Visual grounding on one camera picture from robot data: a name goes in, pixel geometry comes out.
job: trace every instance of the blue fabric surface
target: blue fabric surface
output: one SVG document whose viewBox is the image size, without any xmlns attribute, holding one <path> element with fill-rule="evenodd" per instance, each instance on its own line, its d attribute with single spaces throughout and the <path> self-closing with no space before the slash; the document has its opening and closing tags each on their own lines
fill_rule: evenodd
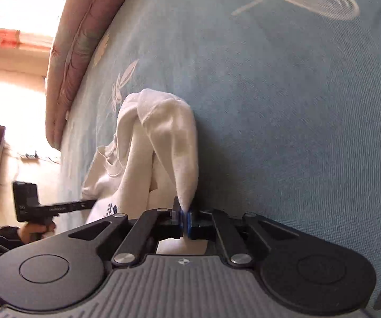
<svg viewBox="0 0 381 318">
<path fill-rule="evenodd" d="M 231 216 L 260 212 L 360 252 L 378 275 L 372 306 L 381 289 L 381 0 L 354 0 L 350 20 L 316 12 L 316 0 L 263 0 L 232 15 L 252 1 L 126 0 L 69 114 L 60 199 L 79 198 L 96 147 L 113 138 L 120 95 L 171 92 L 197 121 L 195 201 Z M 82 222 L 76 213 L 63 228 Z"/>
</svg>

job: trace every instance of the black handheld device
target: black handheld device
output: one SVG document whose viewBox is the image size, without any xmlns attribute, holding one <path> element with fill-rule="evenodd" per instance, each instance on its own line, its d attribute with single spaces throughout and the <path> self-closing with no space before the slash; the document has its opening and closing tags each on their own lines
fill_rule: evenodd
<svg viewBox="0 0 381 318">
<path fill-rule="evenodd" d="M 91 209 L 96 200 L 64 202 L 41 205 L 37 196 L 37 185 L 15 181 L 12 183 L 15 214 L 18 222 L 32 222 L 48 226 L 54 216 L 76 210 Z M 41 233 L 35 233 L 32 241 L 40 240 Z"/>
<path fill-rule="evenodd" d="M 155 254 L 167 238 L 205 255 Z M 367 318 L 369 261 L 256 213 L 116 213 L 0 256 L 0 318 Z"/>
</svg>

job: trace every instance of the person's hand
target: person's hand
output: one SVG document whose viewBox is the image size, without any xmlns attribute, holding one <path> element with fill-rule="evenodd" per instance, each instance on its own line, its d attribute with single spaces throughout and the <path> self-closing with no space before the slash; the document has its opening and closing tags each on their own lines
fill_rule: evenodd
<svg viewBox="0 0 381 318">
<path fill-rule="evenodd" d="M 55 231 L 55 223 L 51 222 L 49 226 L 39 225 L 37 223 L 28 223 L 17 230 L 18 236 L 24 244 L 31 241 L 33 233 L 46 233 Z"/>
</svg>

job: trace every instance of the bed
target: bed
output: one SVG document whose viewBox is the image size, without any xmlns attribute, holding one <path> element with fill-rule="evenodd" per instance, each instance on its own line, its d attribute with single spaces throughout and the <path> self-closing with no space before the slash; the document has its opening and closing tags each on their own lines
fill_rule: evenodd
<svg viewBox="0 0 381 318">
<path fill-rule="evenodd" d="M 67 0 L 47 85 L 60 200 L 145 88 L 194 111 L 198 205 L 360 252 L 381 317 L 381 0 Z"/>
</svg>

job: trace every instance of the white sweatshirt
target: white sweatshirt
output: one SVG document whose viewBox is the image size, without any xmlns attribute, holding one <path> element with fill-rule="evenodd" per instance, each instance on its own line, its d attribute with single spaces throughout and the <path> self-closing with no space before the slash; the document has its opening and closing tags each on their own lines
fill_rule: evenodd
<svg viewBox="0 0 381 318">
<path fill-rule="evenodd" d="M 148 209 L 172 208 L 175 196 L 187 211 L 197 182 L 196 127 L 190 106 L 166 92 L 145 89 L 130 94 L 118 113 L 114 140 L 98 147 L 83 183 L 82 198 L 98 199 L 87 223 L 116 212 L 136 219 Z M 201 242 L 171 240 L 168 245 L 160 243 L 157 251 L 193 253 L 189 244 L 206 245 Z"/>
</svg>

